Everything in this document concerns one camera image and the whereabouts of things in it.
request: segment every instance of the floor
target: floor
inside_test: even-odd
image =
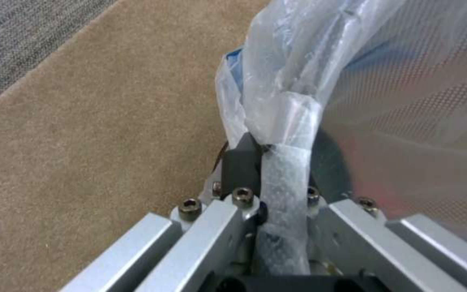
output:
[[[58,290],[195,197],[225,137],[221,55],[266,0],[119,0],[0,96],[0,290]]]

